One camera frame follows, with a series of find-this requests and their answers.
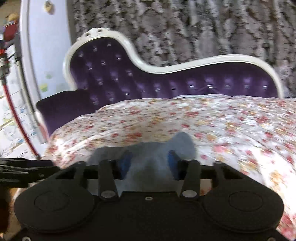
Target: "tufted backrest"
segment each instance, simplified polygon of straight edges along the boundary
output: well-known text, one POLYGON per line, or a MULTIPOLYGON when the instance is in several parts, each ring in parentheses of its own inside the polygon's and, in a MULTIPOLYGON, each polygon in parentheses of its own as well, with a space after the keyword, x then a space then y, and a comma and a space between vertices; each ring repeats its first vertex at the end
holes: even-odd
POLYGON ((96 109, 127 99, 184 94, 279 97, 273 78, 251 63, 222 62, 163 74, 146 72, 134 63, 118 40, 100 37, 75 50, 69 69, 77 89, 90 93, 96 109))

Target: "white carved wooden frame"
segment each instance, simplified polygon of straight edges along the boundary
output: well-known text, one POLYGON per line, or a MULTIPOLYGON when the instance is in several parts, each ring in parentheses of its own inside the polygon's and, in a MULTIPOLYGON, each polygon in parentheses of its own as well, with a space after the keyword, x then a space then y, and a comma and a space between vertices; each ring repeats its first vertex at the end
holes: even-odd
POLYGON ((103 37, 116 39, 124 47, 125 51, 127 52, 130 60, 133 62, 134 65, 136 65, 138 68, 140 68, 145 72, 153 73, 153 74, 167 74, 167 73, 177 72, 180 70, 192 69, 195 67, 200 67, 200 66, 205 66, 210 64, 226 63, 226 62, 243 62, 243 63, 253 64, 262 68, 273 79, 278 92, 278 98, 284 97, 284 90, 281 85, 281 81, 277 76, 277 73, 268 63, 264 62, 259 58, 249 56, 249 55, 242 55, 242 54, 227 54, 227 55, 218 55, 214 57, 193 60, 186 63, 176 64, 171 66, 157 67, 144 62, 141 59, 141 57, 138 55, 134 45, 130 42, 130 40, 125 35, 117 31, 109 30, 108 28, 90 29, 88 32, 84 33, 81 37, 77 38, 77 41, 68 50, 63 62, 63 74, 71 90, 77 89, 75 80, 73 79, 73 76, 70 72, 70 61, 73 54, 79 47, 81 47, 83 44, 87 43, 88 41, 91 41, 97 38, 103 38, 103 37))

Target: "bed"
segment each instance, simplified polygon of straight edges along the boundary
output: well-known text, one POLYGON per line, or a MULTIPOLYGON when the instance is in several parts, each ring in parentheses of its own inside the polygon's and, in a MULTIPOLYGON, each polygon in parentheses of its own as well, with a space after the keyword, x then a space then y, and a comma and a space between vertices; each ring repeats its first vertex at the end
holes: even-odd
MULTIPOLYGON (((65 168, 99 147, 185 132, 202 164, 225 162, 276 191, 285 203, 278 230, 296 238, 296 100, 283 99, 268 64, 225 55, 151 66, 124 35, 95 28, 78 38, 63 68, 72 91, 37 104, 50 137, 44 159, 65 168)), ((204 182, 201 193, 210 188, 204 182)))

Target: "floral fabric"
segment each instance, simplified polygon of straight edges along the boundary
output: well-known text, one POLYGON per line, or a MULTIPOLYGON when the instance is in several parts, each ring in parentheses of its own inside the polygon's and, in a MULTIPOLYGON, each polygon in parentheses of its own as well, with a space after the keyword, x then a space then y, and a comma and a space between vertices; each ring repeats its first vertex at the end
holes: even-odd
MULTIPOLYGON (((222 161, 276 191, 285 203, 278 230, 296 238, 296 99, 222 95, 127 100, 56 130, 44 159, 63 168, 103 146, 171 139, 188 133, 196 159, 222 161)), ((210 189, 204 183, 201 194, 210 189)))
POLYGON ((295 0, 73 0, 77 37, 122 32, 139 55, 167 66, 221 54, 258 57, 296 96, 295 0))

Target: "tufting button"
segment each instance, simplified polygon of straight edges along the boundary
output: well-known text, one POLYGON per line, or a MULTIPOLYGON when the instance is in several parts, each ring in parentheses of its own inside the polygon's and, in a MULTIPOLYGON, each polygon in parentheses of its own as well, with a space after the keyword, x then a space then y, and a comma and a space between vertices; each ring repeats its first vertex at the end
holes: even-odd
POLYGON ((133 73, 130 70, 127 70, 126 72, 127 72, 128 76, 130 76, 130 77, 133 76, 133 73))
POLYGON ((88 68, 88 70, 92 70, 92 64, 91 64, 91 62, 88 62, 87 64, 86 64, 86 66, 87 66, 87 68, 88 68))
POLYGON ((232 84, 231 79, 230 78, 226 78, 225 81, 224 81, 224 83, 225 83, 225 89, 230 90, 231 89, 231 84, 232 84))
POLYGON ((93 102, 95 105, 98 105, 98 104, 99 104, 99 99, 98 99, 98 97, 96 97, 96 96, 92 96, 92 97, 91 97, 91 100, 92 100, 92 102, 93 102))
POLYGON ((244 78, 244 88, 248 89, 250 84, 251 84, 251 78, 244 78))
POLYGON ((206 78, 205 82, 207 83, 208 88, 213 88, 214 87, 214 80, 212 78, 206 78))
POLYGON ((99 83, 99 85, 103 85, 103 80, 101 78, 97 79, 97 82, 99 83))

